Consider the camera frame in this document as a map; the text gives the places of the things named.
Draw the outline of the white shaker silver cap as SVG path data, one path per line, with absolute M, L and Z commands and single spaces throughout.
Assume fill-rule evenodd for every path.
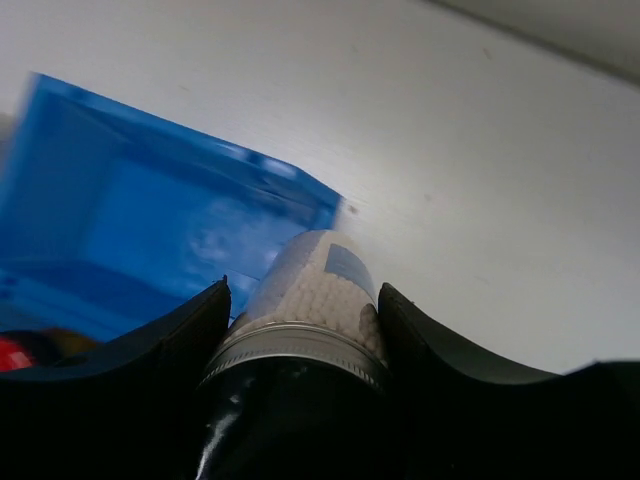
M 207 365 L 188 479 L 381 479 L 389 372 L 373 282 L 332 230 L 294 237 Z

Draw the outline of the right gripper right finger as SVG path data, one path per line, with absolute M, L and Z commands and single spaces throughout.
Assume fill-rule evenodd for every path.
M 565 374 L 498 355 L 384 284 L 379 318 L 409 479 L 635 479 L 639 365 Z

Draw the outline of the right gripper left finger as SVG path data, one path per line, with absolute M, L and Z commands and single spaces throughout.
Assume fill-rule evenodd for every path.
M 2 478 L 175 478 L 182 419 L 230 307 L 222 278 L 88 352 L 3 372 Z

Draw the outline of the red-lid sauce jar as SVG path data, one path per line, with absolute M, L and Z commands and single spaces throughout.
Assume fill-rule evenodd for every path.
M 100 342 L 69 329 L 1 332 L 1 371 L 51 366 L 75 355 L 95 349 Z

